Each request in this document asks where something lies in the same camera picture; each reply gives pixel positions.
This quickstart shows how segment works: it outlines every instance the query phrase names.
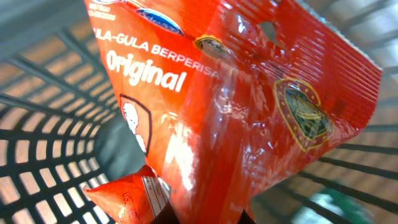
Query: white mascot figure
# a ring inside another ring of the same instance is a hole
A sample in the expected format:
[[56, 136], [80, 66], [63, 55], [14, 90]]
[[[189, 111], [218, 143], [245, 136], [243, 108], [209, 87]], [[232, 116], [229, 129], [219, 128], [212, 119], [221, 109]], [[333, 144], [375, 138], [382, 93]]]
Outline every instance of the white mascot figure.
[[138, 126], [138, 114], [136, 108], [130, 103], [125, 103], [123, 105], [123, 110], [124, 110], [124, 116], [126, 117], [127, 124], [129, 125], [130, 130], [134, 135], [136, 135], [137, 142], [142, 151], [146, 153], [147, 149], [145, 147], [144, 139], [142, 138], [141, 135], [136, 133], [136, 129]]

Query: gold logo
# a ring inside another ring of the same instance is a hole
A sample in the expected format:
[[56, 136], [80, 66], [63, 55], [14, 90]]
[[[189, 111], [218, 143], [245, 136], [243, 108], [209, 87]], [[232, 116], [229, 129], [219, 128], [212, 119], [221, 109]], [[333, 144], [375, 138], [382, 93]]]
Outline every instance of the gold logo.
[[194, 44], [199, 50], [216, 59], [222, 58], [226, 53], [222, 41], [213, 35], [198, 37], [195, 39]]
[[330, 139], [334, 125], [320, 106], [321, 101], [310, 84], [293, 78], [275, 82], [279, 111], [302, 151], [315, 149]]

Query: green object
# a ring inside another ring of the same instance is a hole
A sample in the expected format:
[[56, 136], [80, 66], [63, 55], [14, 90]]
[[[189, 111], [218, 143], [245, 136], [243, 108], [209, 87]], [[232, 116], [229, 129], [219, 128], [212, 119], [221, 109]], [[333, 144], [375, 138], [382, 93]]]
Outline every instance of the green object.
[[[356, 203], [350, 196], [336, 190], [325, 188], [309, 199], [352, 223], [373, 224], [369, 219], [369, 212], [365, 208]], [[293, 216], [292, 223], [329, 224], [331, 221], [317, 214], [314, 210], [303, 207]]]

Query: small red packet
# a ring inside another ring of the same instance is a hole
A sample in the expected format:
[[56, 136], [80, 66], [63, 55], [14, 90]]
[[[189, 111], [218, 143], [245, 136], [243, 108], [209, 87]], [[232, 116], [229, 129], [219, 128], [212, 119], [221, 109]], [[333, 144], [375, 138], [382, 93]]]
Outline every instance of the small red packet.
[[84, 191], [119, 224], [151, 223], [169, 201], [168, 193], [149, 166], [143, 166], [135, 174]]

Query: plastic packaging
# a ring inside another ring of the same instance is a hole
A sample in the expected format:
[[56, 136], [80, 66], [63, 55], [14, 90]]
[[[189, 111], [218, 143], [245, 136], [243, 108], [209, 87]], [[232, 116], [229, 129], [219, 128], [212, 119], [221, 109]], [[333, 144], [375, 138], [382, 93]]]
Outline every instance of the plastic packaging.
[[86, 195], [119, 224], [150, 223], [168, 202], [149, 166], [119, 180], [85, 189]]
[[85, 1], [120, 109], [181, 223], [236, 223], [376, 107], [380, 68], [300, 1]]

